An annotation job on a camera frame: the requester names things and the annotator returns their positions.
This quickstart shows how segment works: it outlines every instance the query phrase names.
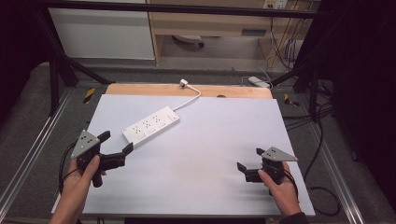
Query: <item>gray carpet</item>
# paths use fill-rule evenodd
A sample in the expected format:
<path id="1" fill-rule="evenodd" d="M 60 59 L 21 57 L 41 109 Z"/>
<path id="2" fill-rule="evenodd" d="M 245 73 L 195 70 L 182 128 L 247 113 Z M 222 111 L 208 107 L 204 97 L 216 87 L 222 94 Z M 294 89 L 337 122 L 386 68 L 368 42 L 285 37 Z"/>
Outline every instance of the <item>gray carpet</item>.
<path id="1" fill-rule="evenodd" d="M 251 75 L 247 72 L 228 72 L 226 75 L 222 72 L 204 72 L 202 74 L 202 72 L 181 70 L 160 71 L 159 73 L 158 70 L 144 69 L 98 69 L 97 72 L 104 77 L 113 77 L 120 82 L 178 83 L 181 78 L 186 78 L 190 84 L 219 85 L 240 85 L 242 77 Z M 33 72 L 20 102 L 13 108 L 8 122 L 2 126 L 1 155 L 2 158 L 6 155 L 13 160 L 1 160 L 1 190 L 7 186 L 30 145 L 37 137 L 40 128 L 44 125 L 50 111 L 48 81 L 47 69 L 37 68 Z M 90 103 L 84 105 L 82 101 L 88 89 L 89 87 L 78 87 L 73 90 L 62 117 L 56 124 L 14 204 L 11 205 L 7 218 L 50 218 L 50 210 L 55 202 L 53 195 L 57 188 L 58 166 L 62 154 L 65 148 L 78 137 L 81 130 L 88 127 L 100 94 L 105 92 L 106 86 L 97 87 Z M 303 110 L 299 106 L 284 104 L 284 92 L 277 93 L 274 90 L 273 95 L 278 100 L 282 115 L 298 116 L 303 114 Z M 367 167 L 363 163 L 354 162 L 351 159 L 348 145 L 336 119 L 331 116 L 323 119 L 323 128 L 325 139 L 333 150 L 332 153 L 343 171 L 365 221 L 367 223 L 395 223 L 396 216 L 375 184 Z M 309 125 L 289 131 L 289 136 L 296 156 L 300 159 L 299 166 L 304 172 L 315 153 L 317 142 Z M 314 163 L 306 184 L 308 187 L 321 186 L 335 192 L 321 157 L 318 157 Z M 314 206 L 321 210 L 328 212 L 335 210 L 333 199 L 321 191 L 314 192 L 312 201 Z M 335 217 L 318 214 L 309 220 L 313 223 L 348 223 L 344 210 Z"/>

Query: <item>human hand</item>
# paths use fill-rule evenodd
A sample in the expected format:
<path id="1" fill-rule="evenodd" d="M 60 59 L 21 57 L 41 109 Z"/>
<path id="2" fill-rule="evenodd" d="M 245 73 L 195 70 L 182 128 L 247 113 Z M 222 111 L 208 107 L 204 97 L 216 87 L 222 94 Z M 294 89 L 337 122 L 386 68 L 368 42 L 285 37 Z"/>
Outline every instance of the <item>human hand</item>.
<path id="1" fill-rule="evenodd" d="M 290 168 L 285 161 L 282 161 L 283 168 L 290 172 Z M 301 213 L 301 208 L 298 203 L 297 194 L 293 184 L 288 178 L 283 178 L 280 185 L 276 184 L 274 180 L 265 173 L 263 170 L 259 170 L 259 175 L 262 178 L 265 186 L 271 190 L 271 193 L 275 199 L 276 206 L 282 217 L 289 217 L 291 215 Z"/>
<path id="2" fill-rule="evenodd" d="M 99 167 L 99 156 L 94 156 L 81 176 L 76 159 L 70 161 L 68 173 L 64 181 L 64 190 L 61 200 L 58 202 L 50 224 L 54 223 L 77 223 L 79 216 L 84 210 L 91 180 Z"/>

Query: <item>floor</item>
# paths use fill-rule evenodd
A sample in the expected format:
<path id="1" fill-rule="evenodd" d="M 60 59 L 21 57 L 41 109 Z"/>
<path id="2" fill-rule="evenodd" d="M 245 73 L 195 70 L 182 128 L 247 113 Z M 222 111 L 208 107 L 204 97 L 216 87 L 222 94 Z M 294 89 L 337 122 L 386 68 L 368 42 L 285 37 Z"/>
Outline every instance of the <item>floor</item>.
<path id="1" fill-rule="evenodd" d="M 204 41 L 205 47 L 200 49 L 181 43 L 171 36 L 166 37 L 160 65 L 90 61 L 92 64 L 89 66 L 101 76 L 118 82 L 178 83 L 181 78 L 187 77 L 191 84 L 249 85 L 247 77 L 266 78 L 262 71 L 266 70 L 266 64 L 257 39 L 206 37 Z M 282 66 L 267 70 L 270 78 L 281 76 L 286 71 Z M 81 80 L 78 87 L 61 88 L 64 96 L 69 96 L 69 100 L 54 127 L 48 130 L 50 136 L 42 136 L 44 141 L 37 142 L 37 137 L 42 135 L 41 130 L 46 123 L 54 121 L 46 112 L 50 111 L 50 88 L 45 65 L 37 67 L 32 73 L 20 101 L 10 112 L 7 122 L 2 125 L 1 155 L 2 158 L 12 158 L 0 160 L 3 171 L 0 174 L 0 192 L 3 195 L 0 200 L 0 215 L 6 216 L 5 223 L 41 223 L 50 218 L 50 209 L 55 200 L 53 194 L 56 192 L 57 168 L 53 167 L 58 167 L 59 156 L 64 146 L 70 143 L 70 138 L 89 125 L 99 96 L 106 90 L 105 86 L 92 82 L 82 74 L 78 74 L 78 77 Z M 294 79 L 291 78 L 272 89 L 283 116 L 306 114 L 306 95 L 294 94 L 291 88 L 293 83 Z M 96 93 L 90 103 L 84 105 L 81 102 L 91 87 L 96 88 Z M 285 93 L 291 103 L 285 103 Z M 324 104 L 326 101 L 326 97 L 319 96 L 319 103 Z M 305 171 L 316 152 L 320 131 L 313 122 L 295 122 L 296 120 L 285 120 L 285 125 L 296 156 L 301 159 L 300 169 Z M 350 207 L 344 206 L 336 216 L 317 214 L 310 218 L 310 222 L 396 223 L 394 211 L 389 207 L 367 167 L 364 163 L 352 160 L 352 152 L 336 118 L 329 115 L 323 118 L 322 123 L 325 142 L 306 185 L 310 188 L 326 187 L 338 194 L 341 201 L 355 204 L 357 209 L 351 211 Z M 19 172 L 22 163 L 30 169 Z M 337 172 L 340 173 L 341 180 L 337 177 Z M 11 191 L 15 195 L 6 198 L 5 195 Z M 311 200 L 322 210 L 332 212 L 336 209 L 333 198 L 324 191 L 314 192 Z M 361 217 L 361 220 L 353 221 L 351 216 Z"/>

